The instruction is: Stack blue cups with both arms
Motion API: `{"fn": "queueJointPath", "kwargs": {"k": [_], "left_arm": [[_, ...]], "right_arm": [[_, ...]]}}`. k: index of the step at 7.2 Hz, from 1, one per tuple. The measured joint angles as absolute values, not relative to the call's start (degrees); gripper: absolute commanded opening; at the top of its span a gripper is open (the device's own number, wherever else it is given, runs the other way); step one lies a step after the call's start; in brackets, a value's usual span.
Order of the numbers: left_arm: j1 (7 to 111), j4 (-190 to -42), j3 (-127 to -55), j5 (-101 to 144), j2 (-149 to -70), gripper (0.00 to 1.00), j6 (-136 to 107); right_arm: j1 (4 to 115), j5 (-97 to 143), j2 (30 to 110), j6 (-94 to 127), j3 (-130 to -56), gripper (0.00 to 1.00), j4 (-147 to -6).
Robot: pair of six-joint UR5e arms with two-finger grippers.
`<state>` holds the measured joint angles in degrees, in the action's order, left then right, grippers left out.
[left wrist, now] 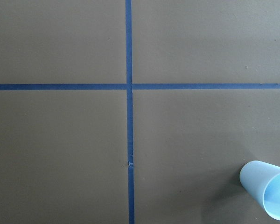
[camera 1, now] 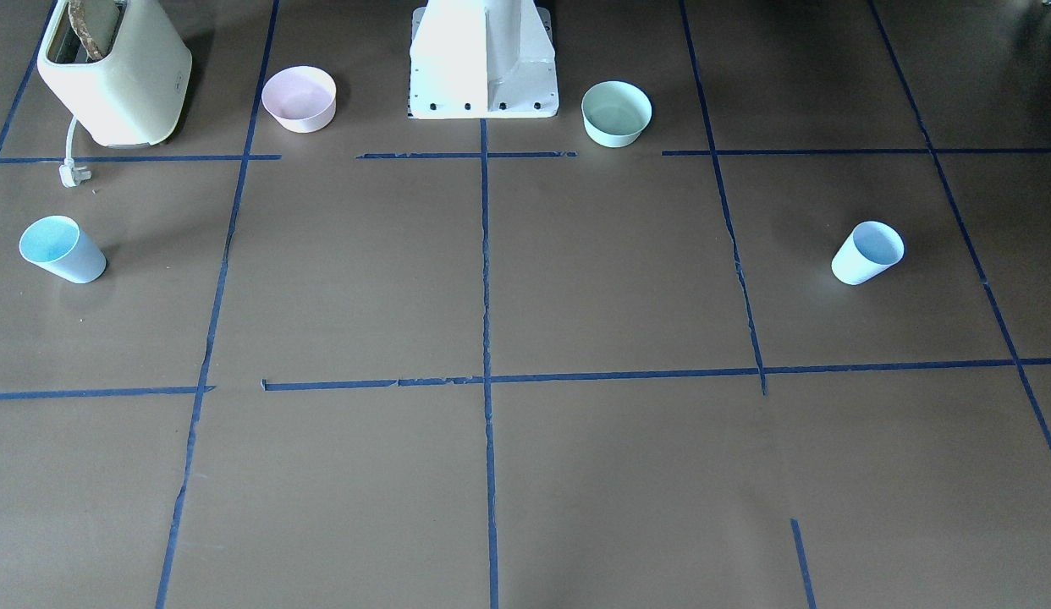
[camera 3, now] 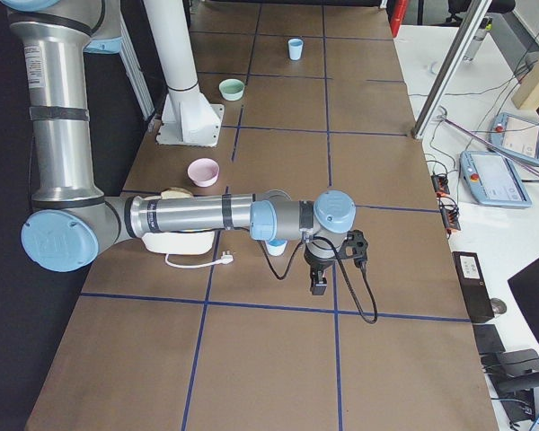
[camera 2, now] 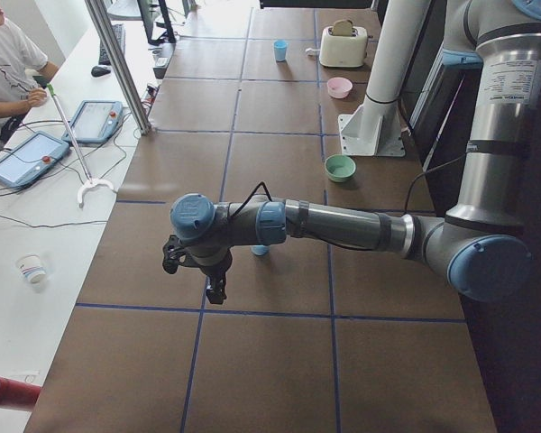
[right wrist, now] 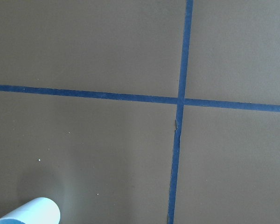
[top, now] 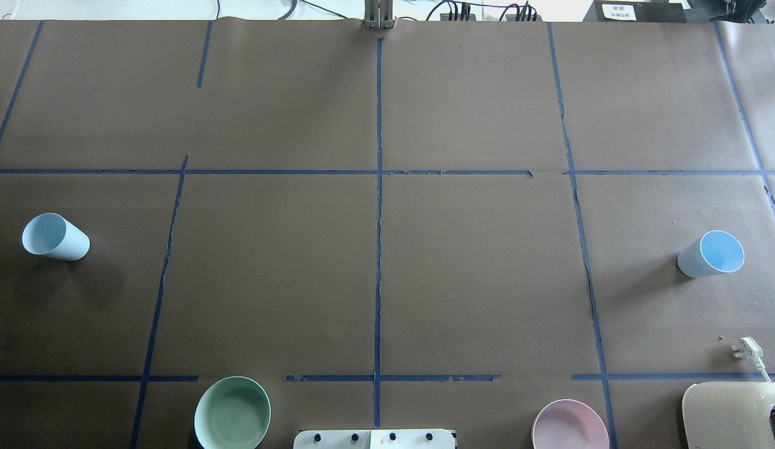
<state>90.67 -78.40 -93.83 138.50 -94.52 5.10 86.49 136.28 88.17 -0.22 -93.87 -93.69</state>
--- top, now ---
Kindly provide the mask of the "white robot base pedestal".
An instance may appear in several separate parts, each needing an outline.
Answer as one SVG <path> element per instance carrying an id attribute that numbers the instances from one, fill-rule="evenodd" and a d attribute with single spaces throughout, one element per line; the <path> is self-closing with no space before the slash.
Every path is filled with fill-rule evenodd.
<path id="1" fill-rule="evenodd" d="M 442 428 L 305 430 L 293 448 L 456 448 L 456 433 Z"/>

